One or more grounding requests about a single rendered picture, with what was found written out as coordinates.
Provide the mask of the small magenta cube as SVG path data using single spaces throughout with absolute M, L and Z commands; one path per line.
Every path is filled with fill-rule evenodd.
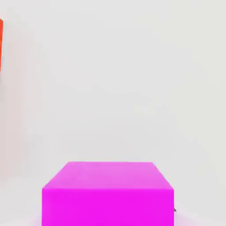
M 41 226 L 174 226 L 174 189 L 151 162 L 68 162 L 41 197 Z

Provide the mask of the large orange box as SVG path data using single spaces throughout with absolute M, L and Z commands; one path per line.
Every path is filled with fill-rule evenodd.
M 3 20 L 0 19 L 0 71 L 1 71 L 1 58 L 2 58 L 2 41 L 3 41 Z

